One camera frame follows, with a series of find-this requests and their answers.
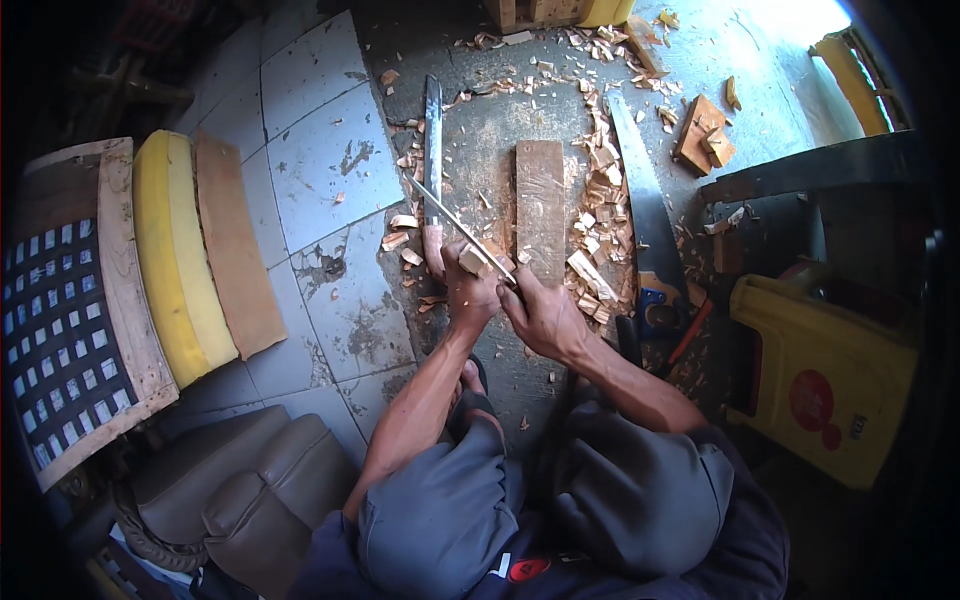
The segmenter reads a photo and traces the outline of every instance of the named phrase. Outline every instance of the gray shorts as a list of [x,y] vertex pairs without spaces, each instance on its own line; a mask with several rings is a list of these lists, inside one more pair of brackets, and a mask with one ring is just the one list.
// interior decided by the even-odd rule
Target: gray shorts
[[[630,578],[679,575],[723,526],[733,467],[713,444],[653,433],[588,402],[566,419],[553,516],[580,549]],[[496,427],[474,419],[375,484],[360,509],[358,556],[385,591],[451,600],[469,591],[516,533],[519,465]]]

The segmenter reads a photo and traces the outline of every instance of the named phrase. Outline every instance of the dark shirt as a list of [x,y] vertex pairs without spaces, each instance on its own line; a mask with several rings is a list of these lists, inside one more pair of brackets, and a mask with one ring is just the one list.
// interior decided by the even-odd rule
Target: dark shirt
[[[780,514],[754,482],[726,436],[711,427],[688,434],[696,444],[716,444],[735,476],[727,516],[702,563],[679,577],[638,582],[611,574],[576,552],[559,552],[551,524],[540,513],[517,518],[519,531],[501,550],[467,600],[639,600],[647,598],[781,598],[786,590],[789,541]],[[389,598],[360,574],[356,525],[334,511],[313,533],[288,600]]]

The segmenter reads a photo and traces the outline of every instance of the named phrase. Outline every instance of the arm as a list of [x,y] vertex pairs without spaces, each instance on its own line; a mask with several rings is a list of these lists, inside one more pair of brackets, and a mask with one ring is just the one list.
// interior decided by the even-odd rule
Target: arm
[[457,258],[465,245],[460,240],[443,248],[450,325],[373,430],[360,478],[344,505],[344,515],[353,522],[370,486],[386,479],[440,438],[450,398],[470,350],[500,308],[495,293],[496,276],[480,279],[460,267]]
[[497,287],[514,331],[537,354],[586,377],[631,422],[651,431],[685,433],[707,425],[700,410],[670,384],[636,367],[587,329],[562,286],[544,287],[528,269],[514,273],[526,305]]

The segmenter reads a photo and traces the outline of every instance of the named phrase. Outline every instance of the knife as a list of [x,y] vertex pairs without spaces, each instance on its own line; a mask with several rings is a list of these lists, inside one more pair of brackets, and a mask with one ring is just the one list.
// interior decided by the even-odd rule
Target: knife
[[420,192],[428,202],[436,206],[437,210],[439,210],[441,214],[443,214],[443,216],[446,217],[446,220],[450,222],[453,228],[455,228],[457,231],[460,231],[460,234],[466,237],[467,241],[470,242],[470,244],[473,244],[473,246],[476,247],[476,249],[484,255],[487,261],[491,265],[493,265],[493,267],[497,271],[499,271],[500,274],[503,275],[505,279],[510,281],[514,286],[516,286],[516,279],[514,279],[514,276],[512,276],[509,271],[507,271],[506,267],[500,264],[500,261],[496,259],[496,256],[494,256],[492,252],[487,250],[486,246],[480,243],[480,240],[474,237],[473,234],[470,233],[462,223],[460,223],[460,221],[457,221],[457,217],[454,216],[454,214],[450,212],[446,206],[441,204],[441,202],[437,200],[433,194],[431,194],[425,187],[420,185],[420,182],[414,179],[409,173],[404,173],[404,175],[406,175],[406,178],[413,184],[413,186],[417,189],[417,191]]

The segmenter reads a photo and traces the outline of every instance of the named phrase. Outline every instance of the yellow container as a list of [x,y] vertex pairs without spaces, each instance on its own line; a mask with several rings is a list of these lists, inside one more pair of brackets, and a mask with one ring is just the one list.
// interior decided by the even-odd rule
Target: yellow container
[[588,0],[584,9],[584,21],[579,27],[623,25],[634,9],[634,0]]
[[727,419],[868,490],[900,427],[917,345],[909,320],[892,329],[811,298],[810,277],[737,281],[731,317],[759,333],[762,362],[755,415]]
[[239,354],[206,262],[190,138],[157,131],[133,160],[133,230],[156,335],[182,390]]

